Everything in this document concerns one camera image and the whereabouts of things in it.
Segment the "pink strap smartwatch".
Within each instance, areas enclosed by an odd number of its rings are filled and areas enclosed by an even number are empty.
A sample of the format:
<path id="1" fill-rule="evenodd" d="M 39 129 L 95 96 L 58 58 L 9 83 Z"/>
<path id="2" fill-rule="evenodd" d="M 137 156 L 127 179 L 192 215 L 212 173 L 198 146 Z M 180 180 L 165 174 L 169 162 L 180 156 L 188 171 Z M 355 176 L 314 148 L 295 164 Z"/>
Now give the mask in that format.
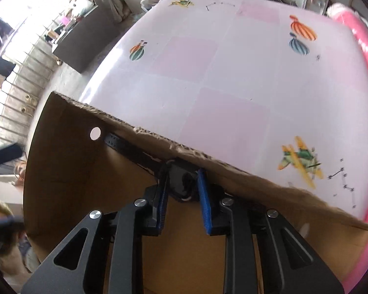
<path id="1" fill-rule="evenodd" d="M 150 155 L 116 134 L 108 133 L 105 144 L 138 167 L 152 174 L 158 181 L 169 175 L 169 194 L 179 202 L 199 201 L 198 167 L 181 158 L 162 160 Z"/>

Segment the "brown cardboard box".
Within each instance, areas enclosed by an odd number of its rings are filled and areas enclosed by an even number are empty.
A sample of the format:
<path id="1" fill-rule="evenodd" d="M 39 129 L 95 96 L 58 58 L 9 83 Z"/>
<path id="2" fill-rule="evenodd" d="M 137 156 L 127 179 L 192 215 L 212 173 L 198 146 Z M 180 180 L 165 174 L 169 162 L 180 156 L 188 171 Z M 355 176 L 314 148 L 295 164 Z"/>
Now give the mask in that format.
<path id="1" fill-rule="evenodd" d="M 229 196 L 279 211 L 343 288 L 366 255 L 368 223 L 312 193 L 254 176 L 53 92 L 32 140 L 24 187 L 26 230 L 42 262 L 90 212 L 117 212 L 158 183 L 108 147 L 108 133 L 158 159 L 181 158 L 203 170 Z M 143 293 L 224 293 L 225 237 L 206 233 L 200 198 L 179 202 L 169 194 L 161 234 L 144 236 L 142 250 Z"/>

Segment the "dark grey cabinet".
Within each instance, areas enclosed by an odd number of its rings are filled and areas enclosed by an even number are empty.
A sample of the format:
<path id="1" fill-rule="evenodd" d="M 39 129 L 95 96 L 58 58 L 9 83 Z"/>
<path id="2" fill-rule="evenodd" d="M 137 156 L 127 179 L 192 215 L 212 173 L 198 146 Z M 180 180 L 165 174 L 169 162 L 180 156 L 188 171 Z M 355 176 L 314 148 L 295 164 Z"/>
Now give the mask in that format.
<path id="1" fill-rule="evenodd" d="M 52 45 L 52 54 L 82 73 L 119 34 L 119 25 L 104 9 L 95 6 Z"/>

